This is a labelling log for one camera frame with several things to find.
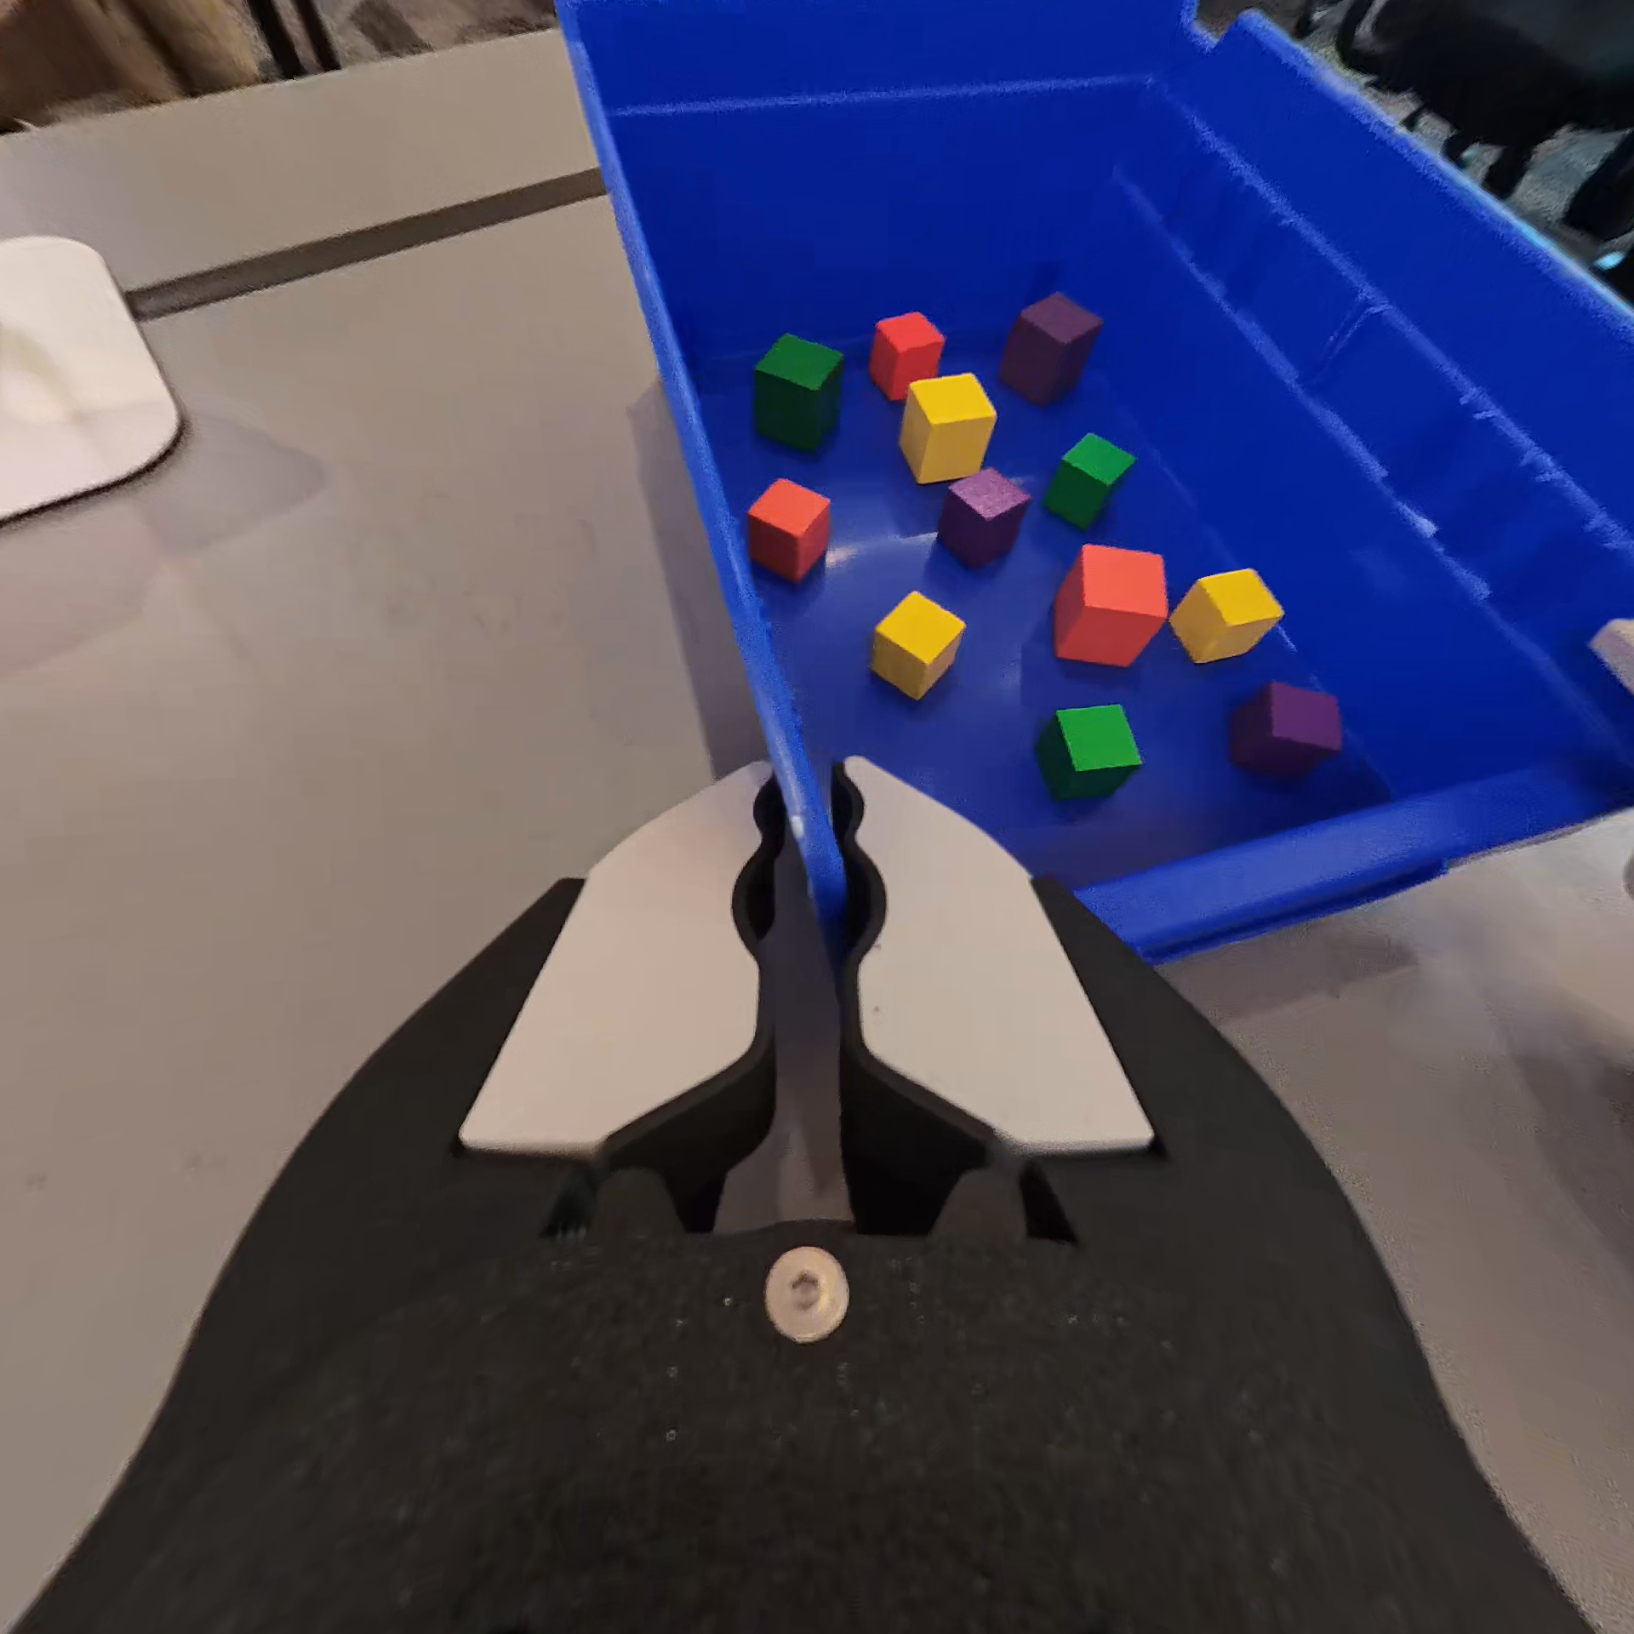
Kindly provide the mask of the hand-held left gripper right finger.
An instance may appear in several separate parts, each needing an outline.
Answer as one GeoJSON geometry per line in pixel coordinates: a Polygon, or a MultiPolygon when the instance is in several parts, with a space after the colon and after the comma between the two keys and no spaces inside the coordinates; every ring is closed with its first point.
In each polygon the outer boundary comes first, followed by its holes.
{"type": "Polygon", "coordinates": [[[1156,1152],[1034,876],[865,756],[833,771],[849,888],[841,1135],[851,1215],[925,1238],[972,1174],[1156,1152]]]}

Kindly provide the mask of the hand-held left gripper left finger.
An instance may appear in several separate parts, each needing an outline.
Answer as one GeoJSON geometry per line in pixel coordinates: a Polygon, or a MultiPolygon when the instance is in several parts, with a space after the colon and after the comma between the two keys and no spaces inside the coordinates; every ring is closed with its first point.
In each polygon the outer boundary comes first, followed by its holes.
{"type": "Polygon", "coordinates": [[[748,763],[621,841],[573,905],[460,1129],[462,1151],[664,1180],[711,1234],[777,1104],[763,942],[785,798],[748,763]]]}

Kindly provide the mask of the yellow wooden cube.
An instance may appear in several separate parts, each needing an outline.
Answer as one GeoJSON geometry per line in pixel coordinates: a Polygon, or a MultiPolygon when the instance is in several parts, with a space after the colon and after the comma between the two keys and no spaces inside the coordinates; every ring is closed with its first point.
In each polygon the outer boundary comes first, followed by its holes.
{"type": "Polygon", "coordinates": [[[964,619],[915,590],[874,629],[870,670],[921,703],[950,672],[966,633],[964,619]]]}
{"type": "Polygon", "coordinates": [[[1254,569],[1199,579],[1170,618],[1172,633],[1197,666],[1250,654],[1283,621],[1283,606],[1254,569]]]}
{"type": "Polygon", "coordinates": [[[919,485],[975,477],[987,464],[997,409],[975,374],[913,382],[905,398],[902,452],[919,485]]]}

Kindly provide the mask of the purple wooden cube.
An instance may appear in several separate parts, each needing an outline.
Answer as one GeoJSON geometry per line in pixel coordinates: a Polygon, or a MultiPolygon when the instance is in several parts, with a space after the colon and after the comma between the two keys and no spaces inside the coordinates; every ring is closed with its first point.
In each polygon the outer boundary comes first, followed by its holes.
{"type": "Polygon", "coordinates": [[[1069,398],[1106,332],[1106,320],[1053,293],[1016,318],[997,378],[1038,407],[1069,398]]]}
{"type": "Polygon", "coordinates": [[[1030,507],[1028,489],[983,468],[950,483],[937,542],[966,569],[985,571],[1016,548],[1030,507]]]}
{"type": "Polygon", "coordinates": [[[1232,763],[1267,779],[1304,779],[1341,754],[1343,709],[1328,691],[1273,682],[1230,721],[1232,763]]]}

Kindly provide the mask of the red wooden cube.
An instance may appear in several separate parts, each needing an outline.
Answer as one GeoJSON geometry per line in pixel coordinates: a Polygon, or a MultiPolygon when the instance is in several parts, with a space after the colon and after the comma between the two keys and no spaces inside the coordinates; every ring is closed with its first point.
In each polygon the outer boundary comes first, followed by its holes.
{"type": "Polygon", "coordinates": [[[880,320],[872,334],[868,374],[892,404],[903,404],[909,390],[940,376],[948,339],[925,314],[880,320]]]}
{"type": "Polygon", "coordinates": [[[748,512],[750,561],[789,584],[802,584],[826,561],[831,542],[831,501],[781,477],[748,512]]]}
{"type": "Polygon", "coordinates": [[[1063,662],[1131,668],[1172,618],[1162,555],[1086,544],[1055,594],[1063,662]]]}

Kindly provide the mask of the green wooden cube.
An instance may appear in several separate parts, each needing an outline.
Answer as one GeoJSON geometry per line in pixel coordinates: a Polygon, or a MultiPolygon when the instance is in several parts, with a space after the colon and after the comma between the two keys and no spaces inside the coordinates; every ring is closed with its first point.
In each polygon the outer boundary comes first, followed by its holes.
{"type": "Polygon", "coordinates": [[[1106,800],[1145,767],[1131,719],[1119,705],[1051,715],[1036,740],[1036,763],[1059,804],[1106,800]]]}
{"type": "Polygon", "coordinates": [[[1045,511],[1077,530],[1092,530],[1137,458],[1098,435],[1086,435],[1063,456],[1044,497],[1045,511]]]}
{"type": "Polygon", "coordinates": [[[754,370],[756,435],[804,456],[818,456],[841,417],[843,376],[843,353],[795,334],[783,335],[754,370]]]}

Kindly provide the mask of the blue plastic bin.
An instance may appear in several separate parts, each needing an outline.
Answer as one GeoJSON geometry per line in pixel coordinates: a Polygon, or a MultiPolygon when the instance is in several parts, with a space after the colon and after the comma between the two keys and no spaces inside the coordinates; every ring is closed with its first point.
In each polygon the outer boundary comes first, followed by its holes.
{"type": "Polygon", "coordinates": [[[1193,5],[565,5],[728,614],[820,915],[847,913],[833,771],[866,758],[1057,880],[1150,958],[1359,907],[1631,814],[1631,312],[1277,28],[1193,5]],[[999,365],[1067,295],[1106,320],[1038,407],[999,365]],[[997,409],[985,468],[1032,495],[985,571],[937,542],[907,404],[868,374],[925,314],[997,409]],[[845,355],[818,456],[754,431],[783,335],[845,355]],[[1092,530],[1044,497],[1086,435],[1137,464],[1092,530]],[[787,477],[831,501],[795,586],[750,561],[787,477]],[[1283,621],[1197,666],[1061,660],[1082,546],[1162,555],[1174,608],[1254,569],[1283,621]],[[968,623],[911,701],[870,670],[911,592],[968,623]],[[1341,756],[1240,769],[1230,721],[1337,697],[1341,756]],[[1119,705],[1145,767],[1059,804],[1036,740],[1119,705]]]}

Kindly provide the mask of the white folding stand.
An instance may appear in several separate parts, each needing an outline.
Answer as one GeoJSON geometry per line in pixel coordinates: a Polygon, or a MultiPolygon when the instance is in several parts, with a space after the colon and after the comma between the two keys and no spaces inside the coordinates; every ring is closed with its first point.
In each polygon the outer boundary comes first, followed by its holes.
{"type": "Polygon", "coordinates": [[[3,522],[120,487],[184,415],[127,297],[88,244],[3,242],[3,522]]]}

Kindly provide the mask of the brown fabric cover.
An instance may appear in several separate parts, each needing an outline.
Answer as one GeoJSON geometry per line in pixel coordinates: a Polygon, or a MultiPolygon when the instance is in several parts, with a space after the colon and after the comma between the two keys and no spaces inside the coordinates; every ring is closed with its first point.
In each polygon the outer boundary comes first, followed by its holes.
{"type": "Polygon", "coordinates": [[[3,127],[160,108],[263,81],[234,5],[5,3],[3,127]]]}

